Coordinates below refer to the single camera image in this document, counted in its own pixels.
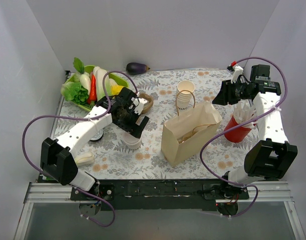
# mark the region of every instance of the paper bag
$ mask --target paper bag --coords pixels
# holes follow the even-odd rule
[[[204,101],[182,111],[164,123],[161,150],[172,167],[200,152],[215,134],[222,117],[214,106]],[[194,128],[199,131],[191,138],[179,140]]]

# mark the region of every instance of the table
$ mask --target table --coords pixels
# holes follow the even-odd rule
[[[81,167],[98,179],[199,179],[214,178],[195,155],[176,167],[171,167],[160,150],[163,123],[176,115],[176,86],[182,80],[195,84],[196,101],[212,101],[220,90],[221,82],[230,79],[230,73],[222,69],[183,69],[149,71],[133,77],[140,92],[154,97],[154,106],[146,113],[150,118],[143,133],[142,146],[130,150],[122,141],[123,130],[111,124],[104,128],[104,136],[98,142],[88,142],[80,153],[92,152],[95,163]],[[219,106],[223,120],[218,128],[222,132],[231,118],[232,106]],[[60,115],[81,117],[87,112],[72,102],[64,101]],[[59,119],[54,137],[68,131],[76,121]],[[253,129],[240,143],[231,143],[225,137],[213,141],[204,151],[206,164],[219,175],[244,163],[247,152],[258,142],[258,131]]]

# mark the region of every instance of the red cup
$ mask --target red cup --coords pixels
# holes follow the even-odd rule
[[[234,126],[237,126],[237,122],[235,121],[235,118],[232,116],[231,120],[227,124],[225,130],[228,130]],[[245,128],[245,127],[238,127],[237,129],[234,129],[228,133],[225,133],[224,136],[226,137],[227,140],[233,143],[239,143],[243,141],[243,139],[246,137],[246,135],[251,131],[251,128]]]

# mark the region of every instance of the red pepper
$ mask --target red pepper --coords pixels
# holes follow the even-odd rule
[[[94,107],[96,101],[97,101],[97,96],[96,96],[96,78],[95,78],[94,75],[92,75],[91,91],[89,93],[89,98],[87,99],[87,103],[90,105],[91,109]]]

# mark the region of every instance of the white wall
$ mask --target white wall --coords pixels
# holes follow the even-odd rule
[[[298,155],[285,175],[295,199],[296,211],[306,235],[306,0],[280,0],[259,38],[252,56],[262,56],[278,64],[288,83],[282,104],[282,121]],[[258,61],[248,61],[246,70]],[[271,68],[272,80],[280,76]]]
[[[65,72],[25,0],[0,0],[0,240],[13,239],[29,181],[37,172],[21,149],[25,125],[54,114]],[[39,164],[52,120],[29,131],[29,156]]]
[[[225,68],[249,56],[278,0],[27,0],[64,69]]]

